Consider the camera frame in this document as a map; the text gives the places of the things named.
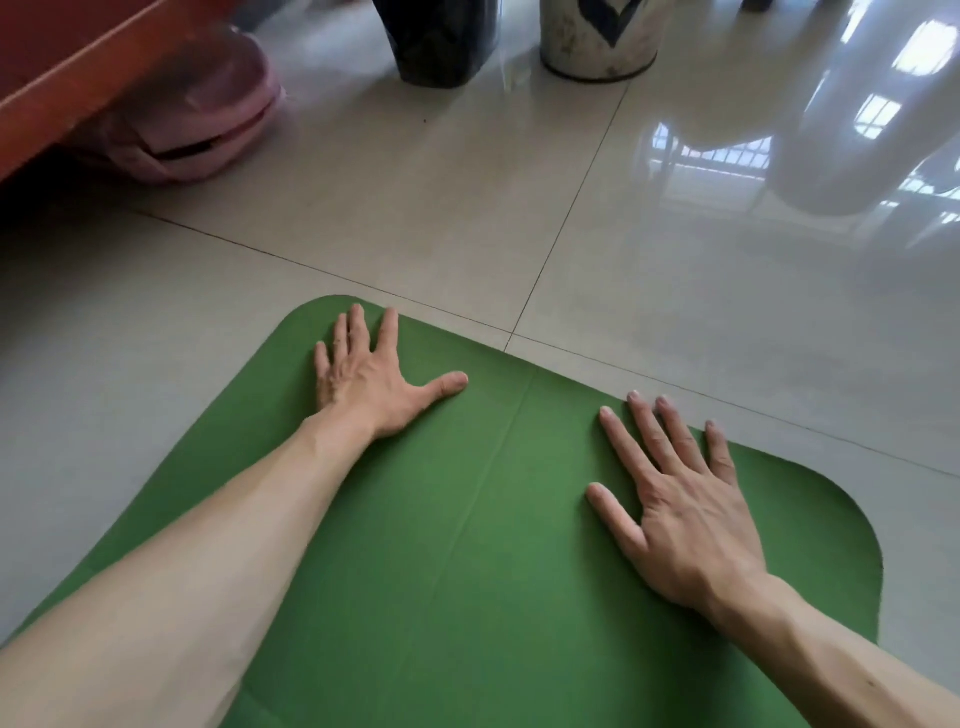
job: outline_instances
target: black vase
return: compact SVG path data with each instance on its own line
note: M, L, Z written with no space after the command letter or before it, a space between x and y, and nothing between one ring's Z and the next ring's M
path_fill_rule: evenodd
M408 84L455 88L472 79L500 35L500 0L373 0Z

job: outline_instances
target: white pot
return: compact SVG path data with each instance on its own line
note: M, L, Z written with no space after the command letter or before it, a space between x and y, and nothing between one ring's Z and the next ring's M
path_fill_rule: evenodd
M657 57L674 0L540 0L540 55L574 81L629 79Z

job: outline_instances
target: pink bag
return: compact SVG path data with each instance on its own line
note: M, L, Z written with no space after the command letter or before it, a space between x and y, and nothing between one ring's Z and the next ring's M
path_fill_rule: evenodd
M140 182L195 182L253 144L283 96L256 40L220 27L184 44L63 144Z

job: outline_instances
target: floor tile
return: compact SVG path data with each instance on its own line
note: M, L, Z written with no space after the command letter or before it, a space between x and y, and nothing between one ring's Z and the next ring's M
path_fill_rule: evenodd
M716 420L731 440L830 478L856 500L880 542L880 643L930 678L960 690L955 508L960 479L520 336L511 339L507 353L615 397L625 398L633 389L650 399L666 395L691 425Z
M128 203L259 250L512 330L623 85L540 67L536 0L507 0L480 76L402 83L372 5L294 8L261 32L290 99L208 183Z
M55 218L0 232L0 642L301 303L348 294L509 337L139 215Z
M681 3L516 329L960 473L960 8Z

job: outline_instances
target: red wooden edge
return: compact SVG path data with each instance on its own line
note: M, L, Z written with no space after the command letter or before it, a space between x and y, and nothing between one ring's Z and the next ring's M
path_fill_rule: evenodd
M237 0L156 0L0 101L0 180L105 107Z

